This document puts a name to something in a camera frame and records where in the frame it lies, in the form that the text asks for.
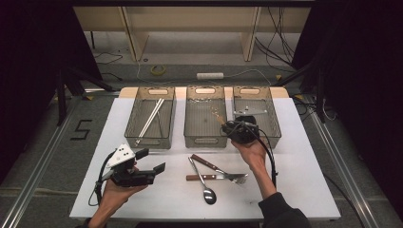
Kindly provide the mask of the wooden-handled metal fork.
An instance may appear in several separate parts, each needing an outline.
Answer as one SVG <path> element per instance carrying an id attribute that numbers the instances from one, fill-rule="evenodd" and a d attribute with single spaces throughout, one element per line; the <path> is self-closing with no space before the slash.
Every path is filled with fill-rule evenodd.
<path id="1" fill-rule="evenodd" d="M 230 180 L 233 183 L 243 184 L 246 182 L 248 175 L 247 174 L 235 174 L 235 175 L 187 175 L 185 179 L 187 181 L 199 181 L 203 179 L 205 181 L 214 181 L 214 180 Z"/>

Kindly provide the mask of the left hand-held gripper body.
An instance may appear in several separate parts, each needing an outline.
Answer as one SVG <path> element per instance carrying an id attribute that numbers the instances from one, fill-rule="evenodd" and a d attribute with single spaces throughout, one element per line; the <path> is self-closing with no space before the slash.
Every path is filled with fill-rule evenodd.
<path id="1" fill-rule="evenodd" d="M 122 143 L 104 161 L 101 168 L 101 181 L 111 179 L 116 185 L 132 187 L 152 184 L 156 174 L 152 170 L 134 170 L 135 153 L 131 147 Z"/>

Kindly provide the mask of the clear grey plastic bin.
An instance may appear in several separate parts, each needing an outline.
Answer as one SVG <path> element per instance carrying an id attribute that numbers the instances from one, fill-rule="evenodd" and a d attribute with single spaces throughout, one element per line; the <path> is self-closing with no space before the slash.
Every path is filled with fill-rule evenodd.
<path id="1" fill-rule="evenodd" d="M 275 148 L 281 138 L 277 113 L 269 86 L 234 86 L 234 117 L 256 125 L 261 137 Z"/>
<path id="2" fill-rule="evenodd" d="M 162 107 L 163 134 L 157 111 Z M 125 138 L 131 147 L 169 149 L 176 108 L 175 88 L 140 87 L 125 130 Z"/>
<path id="3" fill-rule="evenodd" d="M 183 135 L 188 148 L 224 148 L 227 137 L 211 113 L 211 107 L 222 109 L 227 121 L 224 88 L 192 85 L 186 89 Z"/>

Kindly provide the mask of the black frame bar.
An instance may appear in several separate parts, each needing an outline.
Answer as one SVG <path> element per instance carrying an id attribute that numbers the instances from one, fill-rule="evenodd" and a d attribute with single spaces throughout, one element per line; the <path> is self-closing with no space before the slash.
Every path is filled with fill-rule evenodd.
<path id="1" fill-rule="evenodd" d="M 66 0 L 79 7 L 311 7 L 320 0 Z"/>

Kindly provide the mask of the metal floor rail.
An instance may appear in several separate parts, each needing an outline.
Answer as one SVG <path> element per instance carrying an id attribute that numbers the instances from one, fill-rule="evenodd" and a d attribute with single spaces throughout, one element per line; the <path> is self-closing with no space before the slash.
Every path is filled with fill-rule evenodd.
<path id="1" fill-rule="evenodd" d="M 80 97 L 72 97 L 67 108 L 67 115 L 60 121 L 49 139 L 45 149 L 36 164 L 30 169 L 29 177 L 21 188 L 7 188 L 8 195 L 15 196 L 15 201 L 10 209 L 0 221 L 0 228 L 16 228 L 22 216 L 26 212 L 28 205 L 34 196 L 41 179 L 44 177 L 46 170 L 56 153 L 56 149 L 62 140 L 63 135 L 71 121 L 71 116 L 77 105 L 81 102 Z"/>
<path id="2" fill-rule="evenodd" d="M 328 153 L 330 154 L 336 171 L 345 186 L 346 193 L 350 197 L 350 202 L 352 203 L 359 219 L 361 220 L 362 226 L 364 228 L 380 228 L 370 204 L 365 199 L 364 194 L 359 189 L 352 172 L 347 166 L 347 163 L 342 158 L 342 155 L 336 146 L 329 129 L 320 120 L 315 111 L 310 113 L 309 118 L 313 120 L 313 123 L 316 126 L 316 129 L 324 142 Z"/>

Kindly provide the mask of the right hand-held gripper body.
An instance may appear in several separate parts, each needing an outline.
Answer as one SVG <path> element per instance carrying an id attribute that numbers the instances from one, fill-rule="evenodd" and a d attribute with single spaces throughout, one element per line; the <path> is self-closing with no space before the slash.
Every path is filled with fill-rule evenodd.
<path id="1" fill-rule="evenodd" d="M 246 106 L 234 111 L 235 119 L 224 122 L 221 131 L 227 138 L 240 144 L 252 143 L 259 137 L 259 125 L 256 116 L 266 114 L 263 109 Z"/>

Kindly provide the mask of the white power strip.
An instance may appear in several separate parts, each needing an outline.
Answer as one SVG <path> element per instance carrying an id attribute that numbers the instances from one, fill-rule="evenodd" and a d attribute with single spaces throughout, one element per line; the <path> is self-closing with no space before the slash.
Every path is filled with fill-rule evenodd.
<path id="1" fill-rule="evenodd" d="M 210 72 L 210 73 L 197 73 L 196 77 L 198 80 L 220 80 L 224 78 L 222 72 Z"/>

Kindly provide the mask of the beige wooden shelf unit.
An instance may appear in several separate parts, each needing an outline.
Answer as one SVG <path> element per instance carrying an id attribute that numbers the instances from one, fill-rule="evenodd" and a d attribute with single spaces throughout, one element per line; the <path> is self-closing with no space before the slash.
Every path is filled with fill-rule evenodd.
<path id="1" fill-rule="evenodd" d="M 123 31 L 132 59 L 140 60 L 152 31 L 237 32 L 243 59 L 252 60 L 256 34 L 273 32 L 274 21 L 286 33 L 304 29 L 308 8 L 286 7 L 76 7 L 84 31 Z"/>

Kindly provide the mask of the black metal stand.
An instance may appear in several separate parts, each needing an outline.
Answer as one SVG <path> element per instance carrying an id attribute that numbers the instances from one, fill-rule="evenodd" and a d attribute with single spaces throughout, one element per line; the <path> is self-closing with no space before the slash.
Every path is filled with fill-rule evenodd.
<path id="1" fill-rule="evenodd" d="M 306 66 L 292 73 L 285 79 L 275 83 L 275 86 L 285 86 L 288 83 L 302 77 L 303 80 L 299 86 L 302 92 L 315 92 L 317 95 L 316 108 L 319 119 L 325 122 L 324 111 L 324 71 L 319 66 L 317 61 L 311 61 Z"/>
<path id="2" fill-rule="evenodd" d="M 111 85 L 104 83 L 101 79 L 97 79 L 81 69 L 74 67 L 65 67 L 61 69 L 56 75 L 56 91 L 59 110 L 58 126 L 60 126 L 67 117 L 65 87 L 68 88 L 73 96 L 82 96 L 85 93 L 85 89 L 80 83 L 81 80 L 88 81 L 105 91 L 114 91 L 114 88 Z"/>

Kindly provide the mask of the person's right hand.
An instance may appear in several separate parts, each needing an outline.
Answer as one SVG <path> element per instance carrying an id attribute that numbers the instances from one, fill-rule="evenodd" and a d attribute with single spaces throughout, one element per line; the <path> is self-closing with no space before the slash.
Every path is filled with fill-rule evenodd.
<path id="1" fill-rule="evenodd" d="M 231 142 L 240 152 L 242 159 L 253 172 L 265 171 L 266 151 L 259 141 L 254 140 L 247 144 Z"/>

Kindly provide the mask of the person's left hand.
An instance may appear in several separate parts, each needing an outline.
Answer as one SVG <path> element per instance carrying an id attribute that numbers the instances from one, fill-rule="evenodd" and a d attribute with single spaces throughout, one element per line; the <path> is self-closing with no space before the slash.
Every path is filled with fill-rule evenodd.
<path id="1" fill-rule="evenodd" d="M 122 187 L 116 185 L 112 180 L 107 180 L 99 210 L 115 213 L 132 195 L 145 188 L 146 185 Z"/>

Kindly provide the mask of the wooden-handled metal knife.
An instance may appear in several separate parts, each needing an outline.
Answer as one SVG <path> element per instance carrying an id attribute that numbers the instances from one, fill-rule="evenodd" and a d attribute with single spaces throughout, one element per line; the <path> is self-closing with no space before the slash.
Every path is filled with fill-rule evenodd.
<path id="1" fill-rule="evenodd" d="M 248 174 L 230 174 L 230 173 L 227 173 L 227 172 L 221 170 L 220 168 L 218 168 L 216 165 L 212 164 L 211 162 L 206 161 L 205 159 L 197 156 L 196 154 L 193 154 L 191 156 L 191 159 L 194 160 L 194 161 L 200 162 L 203 165 L 211 168 L 212 170 L 220 173 L 222 175 L 222 179 L 229 179 L 230 181 L 235 181 L 235 180 L 244 179 L 244 178 L 246 178 L 248 176 Z M 212 180 L 212 179 L 217 179 L 219 175 L 210 175 L 210 176 L 201 175 L 201 176 L 203 177 L 203 179 Z"/>

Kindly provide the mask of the black curtain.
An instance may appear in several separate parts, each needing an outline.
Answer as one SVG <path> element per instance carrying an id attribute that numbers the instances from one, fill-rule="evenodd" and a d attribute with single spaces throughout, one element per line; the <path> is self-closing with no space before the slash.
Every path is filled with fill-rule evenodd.
<path id="1" fill-rule="evenodd" d="M 68 68 L 100 80 L 73 6 L 0 0 L 0 184 L 32 136 Z"/>
<path id="2" fill-rule="evenodd" d="M 403 220 L 403 0 L 315 0 L 293 65 L 320 57 L 324 93 Z"/>

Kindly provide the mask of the metal spoon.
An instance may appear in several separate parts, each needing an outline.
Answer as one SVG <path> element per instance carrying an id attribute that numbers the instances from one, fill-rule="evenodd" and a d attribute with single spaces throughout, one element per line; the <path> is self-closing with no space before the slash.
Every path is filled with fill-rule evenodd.
<path id="1" fill-rule="evenodd" d="M 199 172 L 196 164 L 194 163 L 194 161 L 191 158 L 188 158 L 189 162 L 191 163 L 192 168 L 194 169 L 194 171 L 196 172 L 202 186 L 203 186 L 203 198 L 205 200 L 205 202 L 209 205 L 213 205 L 216 203 L 217 201 L 217 196 L 215 194 L 215 192 L 206 186 L 204 179 L 202 178 L 201 173 Z"/>

